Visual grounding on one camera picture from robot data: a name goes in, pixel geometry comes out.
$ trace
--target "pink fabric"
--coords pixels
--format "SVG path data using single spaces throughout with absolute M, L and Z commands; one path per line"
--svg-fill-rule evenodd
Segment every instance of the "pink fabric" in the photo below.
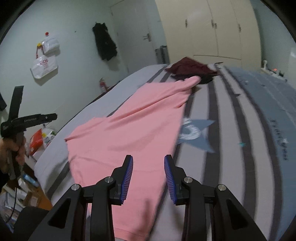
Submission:
M 185 102 L 199 82 L 199 77 L 191 77 L 145 84 L 112 116 L 94 118 L 65 139 L 72 176 L 82 186 L 111 175 L 126 155 L 133 156 L 127 199 L 122 206 L 112 206 L 115 237 L 147 237 L 165 182 L 164 156 L 174 151 Z

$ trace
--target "bag with red text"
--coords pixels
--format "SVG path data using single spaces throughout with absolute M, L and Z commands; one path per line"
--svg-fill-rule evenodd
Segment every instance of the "bag with red text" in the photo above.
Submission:
M 57 61 L 55 56 L 48 57 L 43 54 L 42 56 L 38 57 L 39 48 L 42 49 L 41 44 L 37 46 L 36 60 L 34 61 L 33 67 L 31 68 L 32 74 L 35 79 L 41 79 L 43 76 L 47 75 L 57 68 Z

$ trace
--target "silver bolt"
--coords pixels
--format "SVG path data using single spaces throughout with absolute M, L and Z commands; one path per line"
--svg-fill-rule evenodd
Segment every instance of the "silver bolt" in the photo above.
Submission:
M 72 186 L 71 186 L 71 189 L 73 190 L 73 191 L 76 191 L 76 190 L 78 190 L 80 188 L 80 186 L 78 185 L 78 184 L 73 184 Z
M 191 177 L 185 177 L 184 178 L 184 182 L 186 182 L 186 183 L 191 183 L 193 180 L 192 180 L 192 178 Z
M 218 185 L 218 189 L 219 189 L 220 191 L 225 191 L 225 190 L 226 190 L 226 186 L 223 185 L 223 184 L 220 184 L 220 185 Z
M 106 177 L 105 178 L 105 182 L 107 182 L 107 183 L 111 183 L 111 182 L 113 182 L 113 180 L 114 180 L 113 177 Z

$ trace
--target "bed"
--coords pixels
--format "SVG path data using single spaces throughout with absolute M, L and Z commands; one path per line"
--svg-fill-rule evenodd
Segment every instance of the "bed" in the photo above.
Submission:
M 54 205 L 74 184 L 64 138 L 93 117 L 112 115 L 145 83 L 173 82 L 166 65 L 145 67 L 75 116 L 35 165 L 35 176 Z M 225 184 L 268 240 L 279 240 L 296 215 L 296 91 L 287 83 L 239 68 L 211 64 L 218 76 L 198 85 L 184 112 L 197 127 L 213 120 L 198 142 L 176 145 L 174 161 L 202 184 Z M 162 195 L 149 240 L 181 240 L 184 207 Z

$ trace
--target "red fire extinguisher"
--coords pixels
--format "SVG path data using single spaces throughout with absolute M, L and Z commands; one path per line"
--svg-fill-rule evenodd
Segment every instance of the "red fire extinguisher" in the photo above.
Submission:
M 108 91 L 108 86 L 106 85 L 105 81 L 103 80 L 103 78 L 100 79 L 100 87 L 103 91 L 103 93 Z

